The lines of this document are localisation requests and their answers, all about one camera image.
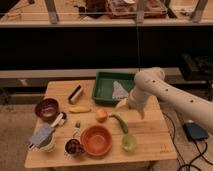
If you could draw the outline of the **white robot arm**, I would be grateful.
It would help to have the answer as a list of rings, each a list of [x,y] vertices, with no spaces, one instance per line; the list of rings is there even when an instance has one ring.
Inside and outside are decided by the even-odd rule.
[[[213,134],[213,103],[175,88],[164,79],[164,70],[159,67],[136,73],[135,86],[127,98],[127,105],[133,109],[143,109],[148,98],[155,95]]]

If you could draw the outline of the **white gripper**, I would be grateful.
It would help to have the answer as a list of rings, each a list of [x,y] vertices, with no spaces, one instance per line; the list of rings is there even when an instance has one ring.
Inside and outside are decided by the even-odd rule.
[[[149,93],[141,91],[139,89],[133,89],[130,91],[130,94],[127,98],[127,105],[131,109],[136,109],[140,114],[141,119],[144,119],[145,117],[144,107],[149,97],[150,97]]]

